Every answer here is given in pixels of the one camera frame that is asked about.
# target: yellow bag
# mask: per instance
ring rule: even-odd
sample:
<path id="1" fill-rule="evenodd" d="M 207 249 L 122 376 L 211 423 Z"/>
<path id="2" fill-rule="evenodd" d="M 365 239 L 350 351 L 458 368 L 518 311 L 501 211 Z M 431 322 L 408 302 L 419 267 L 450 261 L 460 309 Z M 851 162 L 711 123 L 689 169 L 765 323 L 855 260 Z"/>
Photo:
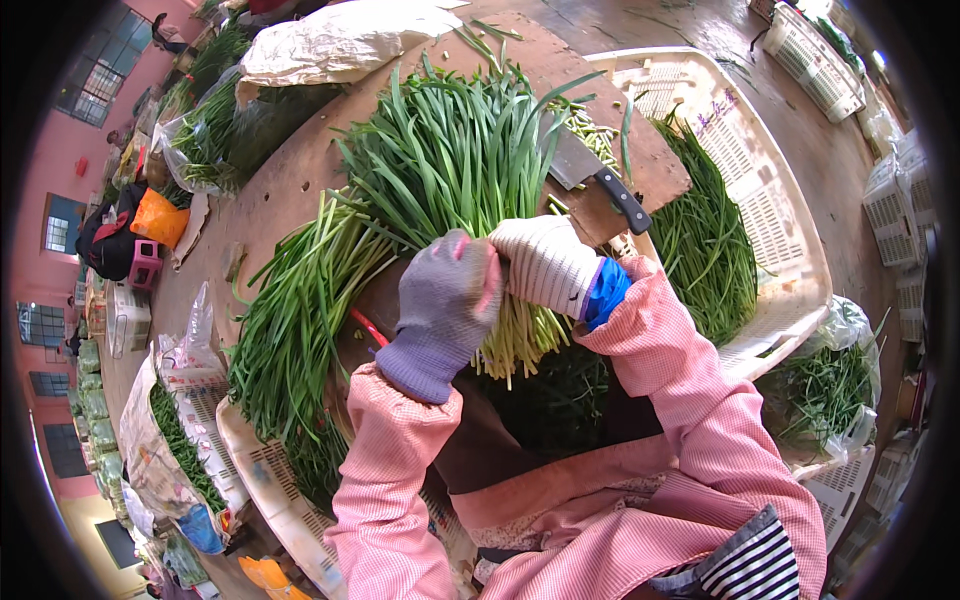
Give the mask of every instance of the yellow bag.
<path id="1" fill-rule="evenodd" d="M 290 584 L 290 580 L 275 560 L 267 558 L 258 561 L 246 556 L 237 560 L 244 574 L 261 589 L 265 589 L 267 595 L 274 600 L 311 600 L 310 596 Z"/>
<path id="2" fill-rule="evenodd" d="M 166 198 L 148 187 L 147 193 L 140 199 L 140 207 L 130 224 L 130 231 L 168 248 L 175 248 L 189 220 L 189 208 L 177 210 Z"/>

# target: gray glove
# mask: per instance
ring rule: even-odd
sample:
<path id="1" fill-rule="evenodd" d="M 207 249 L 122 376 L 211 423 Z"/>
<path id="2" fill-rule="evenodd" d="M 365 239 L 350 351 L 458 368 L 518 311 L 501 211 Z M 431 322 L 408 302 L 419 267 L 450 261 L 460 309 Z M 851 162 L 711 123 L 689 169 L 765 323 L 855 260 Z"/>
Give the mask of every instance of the gray glove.
<path id="1" fill-rule="evenodd" d="M 417 253 L 400 279 L 396 338 L 376 354 L 383 374 L 404 393 L 433 404 L 496 322 L 503 277 L 496 250 L 453 229 Z"/>

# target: black bag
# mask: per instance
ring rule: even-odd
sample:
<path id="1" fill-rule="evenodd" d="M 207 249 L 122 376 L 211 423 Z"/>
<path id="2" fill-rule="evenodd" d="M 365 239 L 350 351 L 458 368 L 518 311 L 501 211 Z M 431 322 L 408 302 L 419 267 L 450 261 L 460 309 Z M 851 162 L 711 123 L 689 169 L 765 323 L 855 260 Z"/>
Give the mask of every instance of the black bag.
<path id="1" fill-rule="evenodd" d="M 103 216 L 110 210 L 110 204 L 104 204 L 90 215 L 81 229 L 75 246 L 77 254 L 104 279 L 120 281 L 130 274 L 133 249 L 139 237 L 130 231 L 130 224 L 146 193 L 146 184 L 125 185 L 117 199 L 117 222 L 103 225 Z"/>

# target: pink checkered sleeve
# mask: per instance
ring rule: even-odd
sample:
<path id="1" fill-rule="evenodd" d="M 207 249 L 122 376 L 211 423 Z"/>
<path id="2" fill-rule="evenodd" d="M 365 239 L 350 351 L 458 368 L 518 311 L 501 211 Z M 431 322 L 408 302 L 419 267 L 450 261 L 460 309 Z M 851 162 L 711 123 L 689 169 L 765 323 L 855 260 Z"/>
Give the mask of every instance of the pink checkered sleeve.
<path id="1" fill-rule="evenodd" d="M 760 423 L 763 397 L 724 374 L 662 268 L 645 257 L 621 264 L 634 284 L 609 321 L 578 341 L 611 357 L 630 396 L 650 397 L 682 473 L 757 510 L 774 505 L 797 557 L 801 595 L 817 598 L 827 572 L 823 519 Z"/>
<path id="2" fill-rule="evenodd" d="M 333 496 L 337 525 L 324 542 L 340 556 L 350 598 L 449 598 L 444 547 L 427 531 L 418 492 L 427 466 L 460 423 L 463 397 L 417 402 L 392 387 L 375 363 L 350 379 L 347 408 L 356 440 Z"/>

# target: pink stool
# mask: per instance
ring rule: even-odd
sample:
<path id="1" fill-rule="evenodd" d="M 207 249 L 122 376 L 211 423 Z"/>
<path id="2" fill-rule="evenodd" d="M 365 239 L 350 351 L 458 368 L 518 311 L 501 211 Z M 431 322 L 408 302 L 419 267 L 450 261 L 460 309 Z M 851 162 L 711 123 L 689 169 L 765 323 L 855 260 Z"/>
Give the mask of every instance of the pink stool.
<path id="1" fill-rule="evenodd" d="M 133 246 L 133 264 L 127 283 L 143 290 L 154 289 L 154 276 L 163 268 L 158 255 L 159 244 L 150 240 L 137 240 Z"/>

